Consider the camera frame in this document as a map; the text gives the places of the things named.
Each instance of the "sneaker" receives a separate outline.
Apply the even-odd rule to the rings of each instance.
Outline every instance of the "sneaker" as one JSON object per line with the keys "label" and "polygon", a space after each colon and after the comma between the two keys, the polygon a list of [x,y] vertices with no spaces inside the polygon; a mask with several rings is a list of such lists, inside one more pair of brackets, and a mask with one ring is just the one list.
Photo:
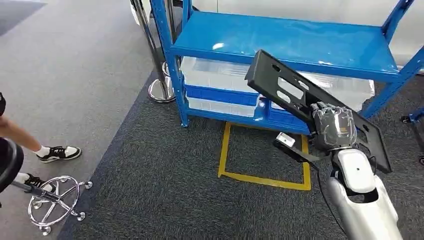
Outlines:
{"label": "sneaker", "polygon": [[[46,181],[41,180],[38,176],[33,176],[32,174],[27,173],[29,178],[24,182],[24,184],[33,187],[41,187]],[[54,193],[56,191],[56,187],[53,184],[47,184],[43,188],[43,190],[47,192]]]}
{"label": "sneaker", "polygon": [[79,147],[74,146],[55,146],[50,147],[50,152],[45,156],[37,155],[41,162],[47,164],[56,160],[72,160],[81,155],[82,151]]}

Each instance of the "metal pole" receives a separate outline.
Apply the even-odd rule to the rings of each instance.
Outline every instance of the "metal pole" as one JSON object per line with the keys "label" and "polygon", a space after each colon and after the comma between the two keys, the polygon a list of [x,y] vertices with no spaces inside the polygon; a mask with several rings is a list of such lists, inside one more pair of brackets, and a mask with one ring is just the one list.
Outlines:
{"label": "metal pole", "polygon": [[165,77],[162,72],[161,61],[156,52],[155,40],[149,28],[149,22],[146,17],[145,9],[141,0],[135,0],[135,11],[137,13],[138,22],[142,26],[144,34],[147,38],[147,43],[150,48],[151,58],[153,59],[154,67],[156,68],[158,79],[154,80],[148,88],[149,96],[158,103],[169,103],[175,100],[174,89],[169,77]]}

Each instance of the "white sock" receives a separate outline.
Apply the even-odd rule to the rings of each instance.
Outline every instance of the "white sock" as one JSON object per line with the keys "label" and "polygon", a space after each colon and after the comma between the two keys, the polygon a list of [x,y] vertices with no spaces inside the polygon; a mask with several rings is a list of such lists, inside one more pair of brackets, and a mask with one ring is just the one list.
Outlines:
{"label": "white sock", "polygon": [[26,173],[18,173],[14,180],[20,184],[25,184],[25,181],[30,178],[30,175]]}
{"label": "white sock", "polygon": [[44,156],[46,156],[50,153],[50,147],[45,147],[45,146],[41,145],[40,150],[35,151],[34,153],[37,154],[40,157],[44,157]]}

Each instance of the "yellow floor marking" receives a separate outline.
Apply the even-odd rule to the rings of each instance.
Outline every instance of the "yellow floor marking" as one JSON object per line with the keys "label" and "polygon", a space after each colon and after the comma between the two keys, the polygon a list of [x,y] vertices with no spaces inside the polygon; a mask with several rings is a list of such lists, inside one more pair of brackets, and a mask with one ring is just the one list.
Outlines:
{"label": "yellow floor marking", "polygon": [[[256,127],[246,126],[242,124],[235,124],[235,125],[241,126],[241,127],[247,127],[247,128],[256,128]],[[219,160],[219,168],[218,168],[218,178],[221,177],[221,175],[224,175],[224,176],[227,176],[239,181],[243,181],[243,182],[262,184],[262,185],[268,185],[268,186],[286,188],[286,189],[302,190],[302,191],[311,190],[311,170],[307,162],[304,162],[302,164],[303,165],[303,183],[280,181],[280,180],[262,178],[257,176],[243,175],[239,173],[226,172],[225,168],[227,163],[228,146],[230,142],[230,130],[231,130],[231,123],[226,122],[225,129],[224,129],[224,136],[222,139],[221,157]],[[305,135],[301,136],[301,145],[302,145],[302,152],[309,153],[308,140]]]}

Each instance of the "black cable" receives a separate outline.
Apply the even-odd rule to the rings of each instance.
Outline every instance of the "black cable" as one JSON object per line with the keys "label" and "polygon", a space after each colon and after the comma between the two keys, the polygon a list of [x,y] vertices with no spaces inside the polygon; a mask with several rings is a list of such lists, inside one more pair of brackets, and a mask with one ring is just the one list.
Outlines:
{"label": "black cable", "polygon": [[374,175],[376,174],[376,171],[377,171],[377,159],[376,159],[376,157],[375,156],[372,156],[370,159],[374,159],[374,162],[375,162],[375,167],[374,167]]}
{"label": "black cable", "polygon": [[328,209],[330,210],[330,213],[331,213],[332,217],[334,218],[335,222],[337,223],[338,227],[341,229],[341,231],[344,233],[344,235],[347,236],[345,229],[343,229],[342,225],[337,220],[336,216],[333,213],[333,210],[330,207],[329,202],[327,201],[326,196],[324,195],[323,186],[321,185],[320,169],[315,164],[313,164],[312,162],[310,162],[308,160],[306,162],[316,171],[316,177],[318,178],[318,186],[319,186],[319,190],[321,191],[322,198],[324,199],[324,202],[327,205]]}

